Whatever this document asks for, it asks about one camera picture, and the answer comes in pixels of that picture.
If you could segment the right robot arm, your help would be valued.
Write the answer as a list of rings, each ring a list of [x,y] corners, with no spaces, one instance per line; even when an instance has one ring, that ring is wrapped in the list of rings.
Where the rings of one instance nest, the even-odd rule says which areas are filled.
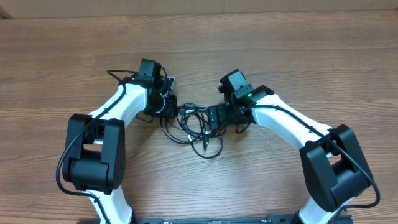
[[[210,127],[257,124],[273,131],[300,154],[310,199],[293,215],[269,215],[267,223],[352,223],[342,212],[374,186],[373,175],[354,131],[316,122],[261,85],[254,88],[234,70],[220,80],[225,102],[211,106]]]

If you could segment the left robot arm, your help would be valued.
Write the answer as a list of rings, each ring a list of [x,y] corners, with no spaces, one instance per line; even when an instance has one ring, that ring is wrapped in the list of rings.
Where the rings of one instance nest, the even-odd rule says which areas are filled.
[[[121,183],[126,170],[125,129],[139,113],[174,118],[176,79],[155,60],[143,59],[138,71],[118,79],[116,93],[88,115],[74,114],[67,127],[65,150],[55,172],[59,189],[88,197],[98,223],[135,223]]]

